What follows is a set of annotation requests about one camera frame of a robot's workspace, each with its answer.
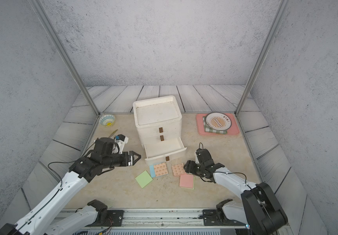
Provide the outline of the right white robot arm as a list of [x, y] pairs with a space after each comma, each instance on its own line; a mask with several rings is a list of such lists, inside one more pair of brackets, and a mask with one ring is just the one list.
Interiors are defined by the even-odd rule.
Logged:
[[221, 163], [215, 163], [210, 152], [199, 148], [195, 160], [184, 165], [188, 174], [200, 177], [206, 183], [221, 185], [238, 196], [242, 204], [232, 199], [220, 202], [213, 214], [204, 213], [205, 224], [216, 222], [227, 226], [233, 222], [244, 224], [252, 235], [272, 235], [289, 220], [272, 188], [267, 183], [255, 184], [241, 172], [231, 172]]

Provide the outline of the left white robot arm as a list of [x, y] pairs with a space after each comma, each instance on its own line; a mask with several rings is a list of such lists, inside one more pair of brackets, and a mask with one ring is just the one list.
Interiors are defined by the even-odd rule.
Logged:
[[86, 226], [111, 228], [115, 222], [108, 207], [98, 200], [90, 201], [73, 215], [53, 223], [68, 202], [95, 177], [116, 167], [135, 165], [141, 155], [124, 151], [128, 137], [97, 138], [86, 154], [73, 161], [57, 186], [27, 215], [15, 224], [6, 223], [0, 235], [71, 235]]

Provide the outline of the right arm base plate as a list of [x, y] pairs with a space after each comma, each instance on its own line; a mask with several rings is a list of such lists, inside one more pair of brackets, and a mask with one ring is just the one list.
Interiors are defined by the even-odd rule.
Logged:
[[227, 219], [221, 210], [203, 210], [198, 219], [203, 220], [204, 226], [245, 226], [240, 221]]

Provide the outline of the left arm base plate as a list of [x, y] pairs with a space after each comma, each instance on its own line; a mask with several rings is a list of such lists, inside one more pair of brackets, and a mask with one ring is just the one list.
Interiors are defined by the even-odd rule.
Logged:
[[102, 210], [98, 212], [93, 225], [97, 227], [121, 227], [123, 216], [124, 210]]

